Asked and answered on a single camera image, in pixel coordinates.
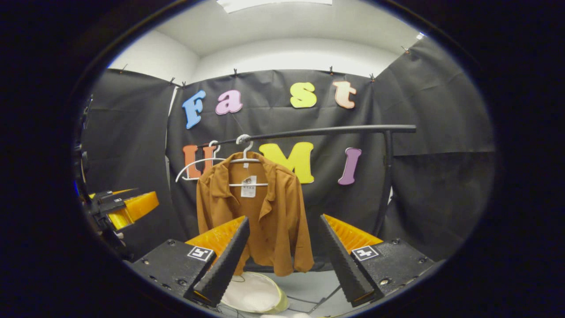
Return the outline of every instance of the white plastic hanger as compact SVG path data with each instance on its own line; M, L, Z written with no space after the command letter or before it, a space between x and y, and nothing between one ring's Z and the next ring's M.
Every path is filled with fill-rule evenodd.
M209 144L208 147L211 147L213 144L217 143L217 140L212 140ZM225 160L222 158L216 158L216 152L220 151L220 145L218 145L218 147L214 150L214 152L212 153L212 158L205 158L205 159L200 159L200 160L196 160L194 162L189 163L186 167L184 167L182 170L180 170L179 174L177 175L177 178L175 179L175 182L179 181L180 175L184 172L184 170L188 169L188 167L196 164L197 162L202 162L202 161L206 161L206 160ZM183 177L184 180L198 180L199 178L186 178Z
M243 142L245 142L246 140L249 140L251 136L249 135L241 135L236 139L236 144L241 144ZM243 159L235 159L232 160L230 163L234 162L234 163L238 163L238 162L260 162L258 159L253 159L253 158L247 158L247 151L249 151L251 149L251 147L253 147L253 141L249 142L249 146L247 146L247 148L244 149L244 157ZM266 187L268 186L268 183L241 183L241 184L230 184L230 187Z

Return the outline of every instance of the yellow plastic part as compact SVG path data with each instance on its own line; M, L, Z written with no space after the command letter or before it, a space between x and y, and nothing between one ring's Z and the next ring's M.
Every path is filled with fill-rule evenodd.
M157 193L153 191L126 199L124 200L124 203L124 209L108 213L108 217L110 218L110 221L112 221L112 224L116 227L116 230L133 224L135 221L151 212L159 205L159 200L157 199Z
M324 214L324 217L337 234L337 237L340 238L341 244L344 245L349 254L351 254L351 250L356 248L383 242L383 240L365 231L361 231L353 225L349 225L326 214Z
M220 255L225 251L229 241L232 240L233 235L240 227L241 222L244 221L245 216L233 219L211 230L208 230L199 236L186 241L186 244L209 248L216 252L216 259L212 265L216 263Z

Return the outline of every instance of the jacket sleeve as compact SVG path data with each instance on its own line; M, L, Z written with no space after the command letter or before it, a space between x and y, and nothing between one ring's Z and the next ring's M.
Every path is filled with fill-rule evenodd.
M291 246L294 246L294 269L306 273L314 266L314 257L312 256L312 246L310 245L310 233L308 232L308 222L306 221L302 187L296 177L287 189L287 202L288 208L292 210L288 211L289 214L296 215L295 227L292 226L294 233L290 234L291 240L295 238L296 241L295 244L291 242Z
M196 185L196 214L200 234L213 228L210 218L210 188L200 180Z

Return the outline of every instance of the black metal bar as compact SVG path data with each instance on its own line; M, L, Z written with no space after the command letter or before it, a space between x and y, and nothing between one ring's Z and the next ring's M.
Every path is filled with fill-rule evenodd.
M252 140L264 140L264 139L277 139L277 138L288 138L288 137L300 137L300 136L316 136L316 135L341 135L341 134L358 134L360 132L379 132L384 133L386 131L390 132L416 132L415 125L364 125L364 126L341 126L341 127L330 127L330 128L312 128L304 130L294 130L286 132L275 132L274 134L265 134L251 136L247 141ZM229 139L216 143L216 145L223 144L233 144L237 139Z
M381 192L381 201L379 204L379 211L377 214L377 220L375 222L375 227L373 228L373 234L377 234L383 224L384 217L386 215L386 208L388 206L388 198L390 196L390 186L392 184L392 158L394 156L392 148L392 133L390 131L384 132L385 138L385 156L384 156L384 168L385 168L385 178L383 181L383 190Z

